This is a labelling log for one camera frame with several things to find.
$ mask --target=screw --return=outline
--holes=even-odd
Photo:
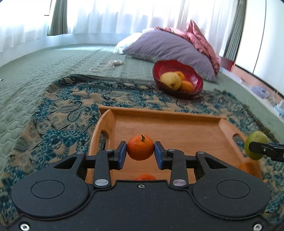
[[[20,228],[23,231],[29,231],[30,230],[30,227],[27,224],[25,224],[25,223],[21,224]]]
[[[184,185],[186,185],[186,181],[183,180],[183,179],[175,179],[175,180],[173,180],[173,185],[184,186]]]
[[[106,186],[108,185],[108,180],[106,179],[98,179],[95,181],[95,185],[97,186]]]
[[[140,188],[140,189],[144,189],[144,188],[146,187],[146,185],[144,185],[144,184],[139,184],[137,187]]]
[[[261,224],[256,224],[254,227],[253,227],[253,231],[261,231],[262,230],[262,225]]]

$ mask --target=wooden tray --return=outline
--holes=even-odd
[[[135,135],[147,135],[153,142],[160,141],[165,149],[179,149],[185,155],[197,151],[207,152],[222,161],[238,167],[241,163],[257,161],[246,158],[240,152],[233,137],[246,137],[225,117],[180,112],[117,108],[100,106],[98,120],[89,147],[88,155],[96,155],[100,133],[107,141],[105,149],[116,149],[121,141]],[[189,182],[196,182],[193,169],[188,169]],[[170,170],[158,169],[154,154],[147,160],[135,161],[126,156],[123,169],[111,170],[112,184],[115,180],[133,180],[141,174],[151,174],[158,180],[170,179]],[[92,183],[93,170],[89,169],[86,182]]]

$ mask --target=pink blanket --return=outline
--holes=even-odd
[[[166,28],[161,28],[161,27],[156,27],[156,30],[164,30],[164,31],[168,31],[171,33],[174,33],[184,39],[186,39],[187,41],[189,41],[192,45],[194,45],[194,47],[202,54],[205,54],[211,64],[212,67],[214,69],[215,75],[217,75],[219,73],[219,69],[220,69],[220,57],[218,57],[213,48],[211,47],[211,45],[207,42],[206,38],[203,36],[203,34],[201,33],[200,29],[198,28],[198,26],[196,25],[196,23],[191,20],[189,22],[189,24],[186,26],[186,30],[185,31],[180,31],[178,29],[174,29],[174,28],[170,28],[170,27],[166,27]]]

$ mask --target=white wall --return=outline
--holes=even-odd
[[[264,36],[254,75],[284,94],[284,4],[267,0]]]
[[[43,39],[23,43],[19,46],[0,52],[0,67],[14,59],[47,47],[73,44],[117,44],[127,36],[129,36],[129,34],[104,33],[45,36]]]
[[[247,0],[244,31],[236,65],[253,72],[264,28],[265,0]]]

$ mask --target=tray handle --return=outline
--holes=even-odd
[[[114,129],[115,129],[115,116],[113,112],[108,109],[100,119],[98,120],[95,130],[93,132],[88,156],[96,155],[98,152],[98,146],[100,141],[100,134],[102,133],[106,139],[105,149],[111,149],[114,140]]]
[[[233,124],[231,124],[226,119],[220,119],[219,127],[225,134],[226,138],[230,142],[231,146],[238,154],[242,164],[239,166],[240,169],[244,170],[247,173],[251,173],[257,178],[262,179],[261,169],[259,166],[259,162],[257,160],[252,160],[249,157],[244,157],[242,152],[240,151],[239,147],[237,146],[236,142],[234,141],[235,136],[239,136],[243,142],[246,142],[247,137]]]

